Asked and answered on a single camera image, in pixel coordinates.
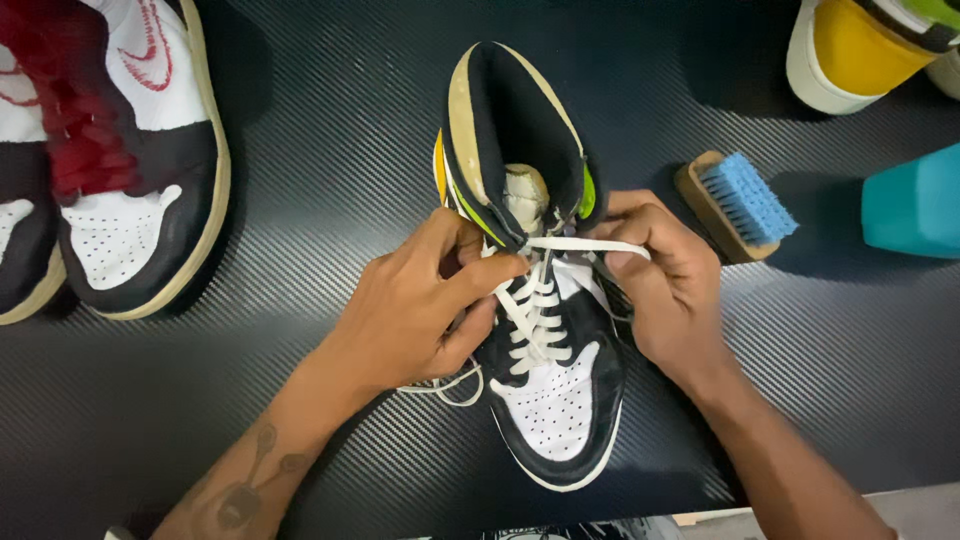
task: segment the table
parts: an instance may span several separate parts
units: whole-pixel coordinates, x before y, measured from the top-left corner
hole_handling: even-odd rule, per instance
[[[437,205],[430,151],[480,39],[528,58],[616,188],[683,220],[673,171],[740,150],[802,224],[727,267],[746,373],[865,492],[960,479],[960,265],[859,239],[861,179],[960,140],[924,75],[858,114],[783,75],[799,2],[198,2],[234,159],[228,233],[180,314],[116,323],[63,299],[0,329],[0,536],[149,532],[331,328],[366,260]],[[281,537],[403,537],[741,505],[699,414],[630,362],[605,473],[558,494],[482,406],[387,395],[338,432]]]

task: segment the teal container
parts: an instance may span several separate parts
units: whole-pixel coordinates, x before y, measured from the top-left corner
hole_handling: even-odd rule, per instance
[[[875,248],[960,258],[960,143],[868,178],[862,210]]]

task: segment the shoe tongue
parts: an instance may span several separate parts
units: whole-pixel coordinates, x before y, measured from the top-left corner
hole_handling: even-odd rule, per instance
[[[523,163],[507,165],[504,201],[525,233],[543,235],[542,217],[550,202],[550,194],[537,169]]]

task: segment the red shoelace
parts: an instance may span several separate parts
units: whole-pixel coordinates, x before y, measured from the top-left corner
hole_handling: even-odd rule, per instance
[[[136,158],[114,129],[116,113],[97,95],[97,85],[84,79],[82,66],[103,62],[106,32],[106,21],[79,2],[0,1],[0,43],[34,83],[48,136],[51,188],[64,201],[123,190],[136,179]]]

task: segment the black and white sneaker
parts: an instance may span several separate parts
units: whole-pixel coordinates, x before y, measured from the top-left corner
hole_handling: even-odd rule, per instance
[[[198,272],[228,204],[197,10],[192,0],[11,10],[4,37],[43,109],[70,286],[108,318],[150,315]]]
[[[602,186],[553,89],[504,45],[476,44],[457,64],[434,171],[443,203],[487,233],[485,255],[532,261],[528,275],[495,291],[497,325],[474,357],[516,462],[546,488],[579,489],[610,457],[624,381],[592,252],[649,254],[563,236],[602,219]]]
[[[0,45],[0,325],[36,313],[66,279],[45,141],[34,85]]]

